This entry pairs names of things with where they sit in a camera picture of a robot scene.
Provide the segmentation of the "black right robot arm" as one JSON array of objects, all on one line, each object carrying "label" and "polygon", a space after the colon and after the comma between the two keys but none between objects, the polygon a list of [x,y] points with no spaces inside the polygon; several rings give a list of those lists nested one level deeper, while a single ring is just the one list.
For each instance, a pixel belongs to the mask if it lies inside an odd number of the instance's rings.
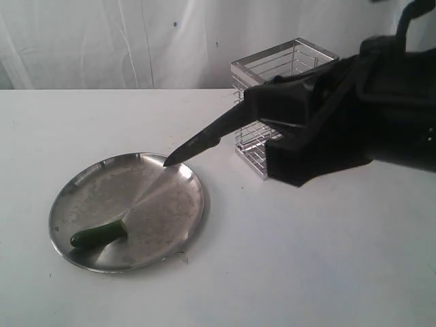
[{"label": "black right robot arm", "polygon": [[406,49],[410,22],[434,9],[434,1],[412,1],[394,35],[245,91],[254,119],[280,133],[266,143],[269,177],[299,187],[374,160],[435,171],[435,50]]}]

